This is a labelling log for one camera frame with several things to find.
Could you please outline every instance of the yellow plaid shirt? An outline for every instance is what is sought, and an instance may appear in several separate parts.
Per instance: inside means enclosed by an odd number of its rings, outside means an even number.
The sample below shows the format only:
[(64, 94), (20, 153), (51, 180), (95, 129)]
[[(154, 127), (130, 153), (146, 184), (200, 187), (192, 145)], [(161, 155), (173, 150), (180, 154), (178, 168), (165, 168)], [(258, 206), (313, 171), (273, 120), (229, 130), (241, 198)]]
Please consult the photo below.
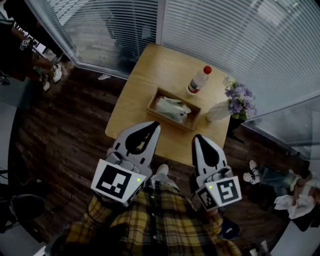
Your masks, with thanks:
[(82, 221), (70, 225), (52, 255), (224, 255), (240, 256), (229, 240), (218, 239), (219, 214), (200, 217), (175, 187), (146, 186), (129, 207), (114, 207), (96, 196)]

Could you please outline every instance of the red bottle cap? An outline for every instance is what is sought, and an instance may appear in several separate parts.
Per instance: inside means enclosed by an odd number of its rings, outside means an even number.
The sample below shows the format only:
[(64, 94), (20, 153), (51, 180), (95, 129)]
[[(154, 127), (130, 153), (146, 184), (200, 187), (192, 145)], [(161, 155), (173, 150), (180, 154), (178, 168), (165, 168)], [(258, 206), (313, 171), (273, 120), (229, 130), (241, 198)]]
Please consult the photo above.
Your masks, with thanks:
[(212, 71), (212, 68), (210, 66), (205, 66), (203, 69), (203, 72), (207, 75), (209, 75)]

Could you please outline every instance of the wooden table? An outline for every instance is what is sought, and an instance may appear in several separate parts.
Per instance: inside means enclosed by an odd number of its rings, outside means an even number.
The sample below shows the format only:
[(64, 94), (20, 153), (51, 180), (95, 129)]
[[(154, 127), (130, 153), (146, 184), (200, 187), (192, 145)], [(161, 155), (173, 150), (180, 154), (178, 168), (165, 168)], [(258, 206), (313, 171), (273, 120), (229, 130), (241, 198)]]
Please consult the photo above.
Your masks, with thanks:
[[(222, 84), (227, 75), (212, 68), (207, 84), (197, 96), (189, 96), (186, 92), (186, 87), (193, 76), (205, 65), (174, 50), (149, 44), (123, 88), (105, 134), (115, 139), (122, 130), (133, 125), (158, 121), (161, 125), (161, 133), (155, 153), (189, 166), (192, 166), (192, 139), (196, 134), (210, 138), (223, 148), (230, 118), (208, 122), (204, 114), (215, 104), (227, 99)], [(194, 131), (185, 132), (146, 112), (157, 87), (201, 108), (201, 117)]]

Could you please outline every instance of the bottle label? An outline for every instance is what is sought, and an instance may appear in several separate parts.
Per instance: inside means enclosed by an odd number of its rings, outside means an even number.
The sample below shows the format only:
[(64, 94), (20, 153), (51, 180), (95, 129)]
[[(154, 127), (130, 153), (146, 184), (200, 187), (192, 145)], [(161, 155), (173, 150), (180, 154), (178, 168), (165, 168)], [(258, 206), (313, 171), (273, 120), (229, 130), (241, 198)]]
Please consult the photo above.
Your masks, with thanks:
[(200, 88), (196, 85), (196, 83), (194, 82), (194, 80), (192, 79), (191, 82), (188, 85), (188, 90), (193, 93), (196, 94), (197, 92), (200, 91)]

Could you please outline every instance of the wooden tray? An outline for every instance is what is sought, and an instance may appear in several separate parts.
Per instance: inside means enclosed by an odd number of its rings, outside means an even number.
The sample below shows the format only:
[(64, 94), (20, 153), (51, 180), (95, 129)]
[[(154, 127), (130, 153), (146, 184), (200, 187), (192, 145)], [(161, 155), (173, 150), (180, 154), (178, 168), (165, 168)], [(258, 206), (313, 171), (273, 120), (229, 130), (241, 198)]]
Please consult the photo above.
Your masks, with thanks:
[[(175, 121), (175, 120), (156, 111), (156, 102), (159, 97), (167, 97), (170, 99), (180, 100), (182, 104), (187, 105), (191, 109), (191, 112), (187, 115), (184, 124), (178, 123), (177, 121)], [(186, 132), (190, 132), (190, 131), (193, 131), (196, 127), (201, 108), (199, 108), (199, 107), (185, 101), (184, 99), (182, 99), (178, 96), (175, 96), (174, 94), (158, 87), (156, 93), (153, 95), (149, 105), (147, 106), (146, 111), (148, 113), (150, 113), (151, 115), (154, 115), (155, 117), (160, 118), (160, 119), (180, 128)]]

